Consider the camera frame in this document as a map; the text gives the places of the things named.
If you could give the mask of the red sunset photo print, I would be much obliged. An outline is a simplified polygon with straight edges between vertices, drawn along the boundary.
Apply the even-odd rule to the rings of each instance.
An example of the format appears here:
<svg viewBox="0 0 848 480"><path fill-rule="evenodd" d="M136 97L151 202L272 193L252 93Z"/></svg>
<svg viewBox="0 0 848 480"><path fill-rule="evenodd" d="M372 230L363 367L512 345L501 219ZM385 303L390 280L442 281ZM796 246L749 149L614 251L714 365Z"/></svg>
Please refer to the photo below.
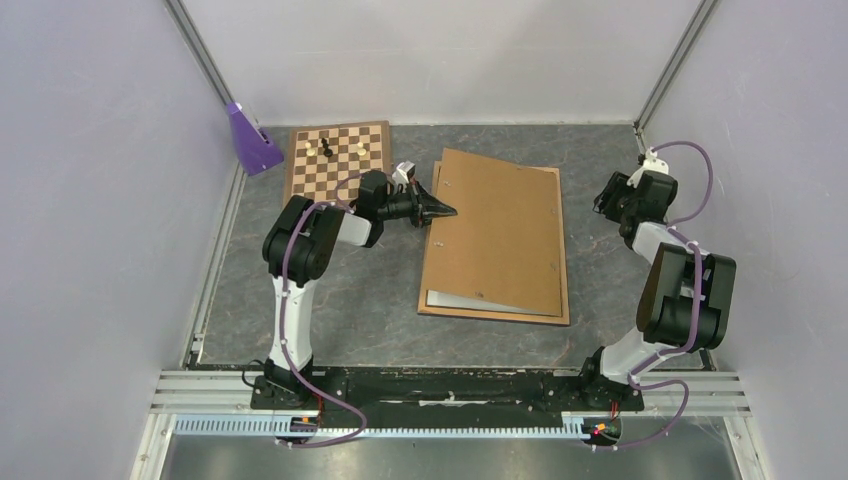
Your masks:
<svg viewBox="0 0 848 480"><path fill-rule="evenodd" d="M479 310L491 312L513 312L508 305L497 304L480 298L464 297L435 290L426 292L426 305L430 307Z"/></svg>

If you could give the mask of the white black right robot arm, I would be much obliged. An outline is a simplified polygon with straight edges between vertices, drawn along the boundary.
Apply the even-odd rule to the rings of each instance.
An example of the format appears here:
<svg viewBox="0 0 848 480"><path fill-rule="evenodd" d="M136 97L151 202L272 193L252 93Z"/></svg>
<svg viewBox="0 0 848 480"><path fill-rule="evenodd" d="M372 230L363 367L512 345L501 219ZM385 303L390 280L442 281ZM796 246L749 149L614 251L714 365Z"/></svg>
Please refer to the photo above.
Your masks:
<svg viewBox="0 0 848 480"><path fill-rule="evenodd" d="M632 396L640 376L664 361L723 341L736 277L734 259L709 253L665 221L677 181L647 172L611 175L595 212L619 226L625 245L650 264L634 327L584 362L577 382L591 408Z"/></svg>

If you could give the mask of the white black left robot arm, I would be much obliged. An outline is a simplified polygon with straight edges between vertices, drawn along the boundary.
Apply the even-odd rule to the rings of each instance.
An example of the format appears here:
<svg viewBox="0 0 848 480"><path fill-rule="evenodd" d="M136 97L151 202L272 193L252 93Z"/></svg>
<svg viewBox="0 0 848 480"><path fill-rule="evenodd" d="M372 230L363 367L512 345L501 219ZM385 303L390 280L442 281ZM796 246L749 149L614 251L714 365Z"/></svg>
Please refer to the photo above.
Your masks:
<svg viewBox="0 0 848 480"><path fill-rule="evenodd" d="M393 175L369 170L355 177L355 198L315 201L293 195L266 235L262 258L275 292L274 340L263 378L291 408L307 405L314 393L308 376L313 364L311 316L314 290L339 243L371 248L390 220L423 228L458 211L437 199L415 179L410 162Z"/></svg>

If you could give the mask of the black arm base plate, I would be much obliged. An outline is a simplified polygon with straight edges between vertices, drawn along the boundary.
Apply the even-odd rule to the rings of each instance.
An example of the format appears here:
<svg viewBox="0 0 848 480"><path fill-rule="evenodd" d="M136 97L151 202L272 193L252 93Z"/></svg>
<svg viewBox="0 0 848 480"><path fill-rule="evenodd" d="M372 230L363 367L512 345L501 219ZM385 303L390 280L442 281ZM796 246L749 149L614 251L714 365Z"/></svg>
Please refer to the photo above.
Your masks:
<svg viewBox="0 0 848 480"><path fill-rule="evenodd" d="M360 410L379 401L531 403L547 411L641 412L642 394L588 372L474 367L306 367L318 390Z"/></svg>

